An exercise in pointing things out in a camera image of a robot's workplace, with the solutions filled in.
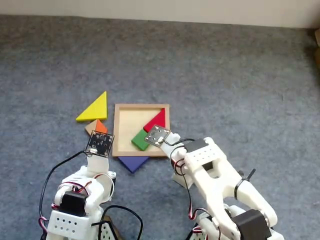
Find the wooden tray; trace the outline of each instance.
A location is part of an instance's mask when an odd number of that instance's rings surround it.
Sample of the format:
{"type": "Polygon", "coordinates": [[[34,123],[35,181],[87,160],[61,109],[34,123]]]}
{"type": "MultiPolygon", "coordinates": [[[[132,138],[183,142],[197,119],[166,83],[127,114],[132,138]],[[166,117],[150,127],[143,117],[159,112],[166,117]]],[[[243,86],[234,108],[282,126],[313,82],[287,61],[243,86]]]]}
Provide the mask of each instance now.
{"type": "Polygon", "coordinates": [[[158,147],[150,145],[145,151],[140,151],[131,143],[134,136],[161,109],[165,109],[165,127],[170,129],[169,104],[116,104],[114,108],[112,156],[166,157],[166,154],[158,147]]]}

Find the yellow triangle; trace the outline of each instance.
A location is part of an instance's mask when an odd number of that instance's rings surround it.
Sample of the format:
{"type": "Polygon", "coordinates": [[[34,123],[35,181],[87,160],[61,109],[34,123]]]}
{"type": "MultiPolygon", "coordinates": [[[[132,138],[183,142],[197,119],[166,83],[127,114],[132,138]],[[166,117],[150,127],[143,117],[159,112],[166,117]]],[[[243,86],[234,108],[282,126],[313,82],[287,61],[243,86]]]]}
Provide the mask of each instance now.
{"type": "Polygon", "coordinates": [[[77,122],[107,119],[107,92],[102,93],[75,120],[77,122]]]}

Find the orange triangle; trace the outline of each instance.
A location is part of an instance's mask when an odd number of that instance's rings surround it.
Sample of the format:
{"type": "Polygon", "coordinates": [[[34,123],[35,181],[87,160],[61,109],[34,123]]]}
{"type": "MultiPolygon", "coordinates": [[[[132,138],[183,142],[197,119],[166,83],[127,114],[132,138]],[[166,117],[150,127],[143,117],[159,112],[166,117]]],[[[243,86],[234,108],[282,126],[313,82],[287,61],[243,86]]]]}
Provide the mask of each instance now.
{"type": "Polygon", "coordinates": [[[108,128],[106,128],[105,125],[99,119],[96,121],[95,130],[104,134],[108,133],[108,128]]]}

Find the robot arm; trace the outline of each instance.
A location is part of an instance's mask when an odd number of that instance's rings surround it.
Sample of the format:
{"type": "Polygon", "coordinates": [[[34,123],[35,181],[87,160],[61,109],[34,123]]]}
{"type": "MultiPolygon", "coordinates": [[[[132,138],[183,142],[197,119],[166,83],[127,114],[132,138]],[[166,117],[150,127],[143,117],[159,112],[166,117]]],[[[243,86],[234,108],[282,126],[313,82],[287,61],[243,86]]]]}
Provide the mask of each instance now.
{"type": "Polygon", "coordinates": [[[270,231],[270,227],[278,221],[273,208],[248,180],[239,175],[212,138],[184,144],[177,133],[154,126],[145,140],[160,147],[174,163],[181,161],[184,164],[181,171],[185,175],[175,172],[173,179],[186,188],[195,183],[206,200],[212,220],[210,223],[202,221],[202,225],[210,240],[283,239],[280,234],[279,238],[272,238],[276,234],[270,231]],[[226,197],[234,197],[252,209],[232,217],[224,204],[226,197]]]}
{"type": "Polygon", "coordinates": [[[113,135],[92,132],[86,147],[88,164],[62,180],[54,197],[46,240],[95,240],[103,209],[110,201],[116,173],[109,171],[113,135]]]}

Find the floor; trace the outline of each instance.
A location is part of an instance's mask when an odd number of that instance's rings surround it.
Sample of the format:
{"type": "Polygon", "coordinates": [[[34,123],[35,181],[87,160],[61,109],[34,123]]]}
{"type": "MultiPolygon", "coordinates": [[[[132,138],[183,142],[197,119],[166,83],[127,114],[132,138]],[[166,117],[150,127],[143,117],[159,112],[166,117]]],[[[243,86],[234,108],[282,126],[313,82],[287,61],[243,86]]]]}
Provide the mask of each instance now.
{"type": "MultiPolygon", "coordinates": [[[[168,103],[171,129],[210,136],[278,215],[287,240],[320,235],[320,77],[315,40],[304,29],[79,17],[0,16],[0,232],[40,239],[38,203],[49,170],[83,150],[88,136],[76,116],[108,91],[115,103],[168,103]]],[[[44,214],[79,156],[49,181],[44,214]]],[[[185,189],[167,160],[150,159],[135,174],[117,173],[113,204],[144,220],[142,239],[183,240],[185,189]]],[[[205,207],[195,187],[195,207],[205,207]]],[[[125,239],[139,223],[110,215],[125,239]]]]}

